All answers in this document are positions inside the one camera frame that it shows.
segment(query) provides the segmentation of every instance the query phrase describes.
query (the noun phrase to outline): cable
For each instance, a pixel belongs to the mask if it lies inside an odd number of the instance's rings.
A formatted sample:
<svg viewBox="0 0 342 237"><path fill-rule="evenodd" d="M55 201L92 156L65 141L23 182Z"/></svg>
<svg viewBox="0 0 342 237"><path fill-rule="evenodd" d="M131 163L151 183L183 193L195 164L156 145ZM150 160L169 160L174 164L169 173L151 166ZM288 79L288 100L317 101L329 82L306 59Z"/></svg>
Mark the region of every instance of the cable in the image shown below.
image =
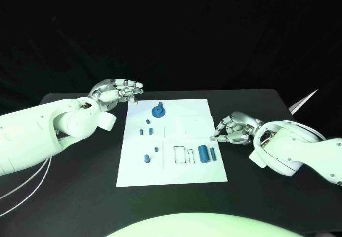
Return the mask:
<svg viewBox="0 0 342 237"><path fill-rule="evenodd" d="M46 161L47 161L47 160L49 160L49 164L47 164L47 168L46 168L46 171L44 171L44 176L43 176L43 178L42 178L42 180L40 180L40 183L39 183L39 185L36 186L33 192L31 192L30 195L26 197L26 199L18 203L18 205L14 206L5 213L3 213L3 214L0 215L0 217L1 217L3 215L5 215L11 210L14 210L14 209L23 204L23 202L29 199L29 197L31 196L31 194L33 194L34 191L37 190L37 188L39 188L39 186L40 186L40 184L42 184L42 182L43 182L43 180L44 180L44 177L46 177L49 168L50 168L52 157L50 157L49 159L46 159Z"/></svg>
<svg viewBox="0 0 342 237"><path fill-rule="evenodd" d="M47 160L49 160L49 158L44 160L44 163L43 163L43 165L40 166L37 172L30 176L30 178L23 182L21 185L18 185L7 194L4 194L4 195L0 197L0 200L1 200L5 196L8 196L13 192L16 192L16 191L27 184L27 182L31 180L31 178L37 175L37 173L40 172L42 168L44 167Z"/></svg>

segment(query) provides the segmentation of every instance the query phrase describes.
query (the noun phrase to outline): black curtain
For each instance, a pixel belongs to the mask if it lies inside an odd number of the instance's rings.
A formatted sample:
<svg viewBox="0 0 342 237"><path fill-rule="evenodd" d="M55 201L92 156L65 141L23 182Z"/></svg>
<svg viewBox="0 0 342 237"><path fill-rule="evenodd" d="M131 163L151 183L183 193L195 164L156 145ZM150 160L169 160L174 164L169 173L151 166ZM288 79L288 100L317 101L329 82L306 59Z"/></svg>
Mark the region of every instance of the black curtain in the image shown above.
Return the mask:
<svg viewBox="0 0 342 237"><path fill-rule="evenodd" d="M290 106L339 74L339 9L310 0L4 0L0 114L105 78L145 91L272 88Z"/></svg>

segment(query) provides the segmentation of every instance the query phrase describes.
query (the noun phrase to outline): white paper sheet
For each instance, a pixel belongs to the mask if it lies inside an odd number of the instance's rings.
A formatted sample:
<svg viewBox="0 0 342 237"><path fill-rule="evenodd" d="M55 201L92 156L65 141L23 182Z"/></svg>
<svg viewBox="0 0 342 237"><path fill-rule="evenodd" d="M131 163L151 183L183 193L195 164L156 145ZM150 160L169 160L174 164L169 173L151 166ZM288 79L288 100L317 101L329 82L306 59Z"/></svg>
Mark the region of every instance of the white paper sheet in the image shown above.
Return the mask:
<svg viewBox="0 0 342 237"><path fill-rule="evenodd" d="M166 114L156 118L151 109L163 103ZM145 100L138 106L128 104L122 147L117 174L117 187L226 182L226 172L216 142L209 141L215 126L206 99ZM197 147L206 145L210 161L200 163ZM184 150L186 163L176 163L174 154ZM209 148L213 147L216 161Z"/></svg>

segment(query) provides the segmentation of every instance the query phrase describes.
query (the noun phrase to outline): blue object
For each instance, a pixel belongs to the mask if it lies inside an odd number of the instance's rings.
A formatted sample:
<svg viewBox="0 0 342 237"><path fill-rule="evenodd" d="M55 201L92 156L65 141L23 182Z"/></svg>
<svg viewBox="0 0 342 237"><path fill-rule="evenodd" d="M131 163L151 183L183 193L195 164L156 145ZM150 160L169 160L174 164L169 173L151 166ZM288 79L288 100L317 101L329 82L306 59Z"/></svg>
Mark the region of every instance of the blue object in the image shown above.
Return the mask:
<svg viewBox="0 0 342 237"><path fill-rule="evenodd" d="M160 118L166 114L166 110L163 108L163 103L158 102L158 105L151 109L151 115Z"/></svg>
<svg viewBox="0 0 342 237"><path fill-rule="evenodd" d="M210 147L210 155L212 155L212 161L216 161L216 155L215 155L213 147Z"/></svg>
<svg viewBox="0 0 342 237"><path fill-rule="evenodd" d="M197 153L199 153L200 163L207 163L210 160L209 160L209 154L207 154L205 145L197 147Z"/></svg>
<svg viewBox="0 0 342 237"><path fill-rule="evenodd" d="M151 161L151 159L150 159L148 155L145 154L145 155L144 155L144 162L148 164L150 161Z"/></svg>

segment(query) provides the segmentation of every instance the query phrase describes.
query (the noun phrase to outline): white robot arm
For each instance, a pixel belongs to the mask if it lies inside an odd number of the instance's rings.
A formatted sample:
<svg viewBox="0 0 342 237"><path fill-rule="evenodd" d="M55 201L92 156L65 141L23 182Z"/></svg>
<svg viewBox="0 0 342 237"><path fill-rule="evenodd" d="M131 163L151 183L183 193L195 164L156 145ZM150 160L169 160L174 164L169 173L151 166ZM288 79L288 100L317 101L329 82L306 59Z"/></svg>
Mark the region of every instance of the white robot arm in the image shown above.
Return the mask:
<svg viewBox="0 0 342 237"><path fill-rule="evenodd" d="M233 112L219 123L212 141L246 145L252 142L252 162L268 166L278 174L291 176L303 164L323 178L342 185L342 138L326 140L310 127L278 121L264 124L241 112Z"/></svg>
<svg viewBox="0 0 342 237"><path fill-rule="evenodd" d="M91 136L96 127L109 131L118 102L137 104L143 84L106 79L86 97L65 99L0 116L0 176L23 170Z"/></svg>

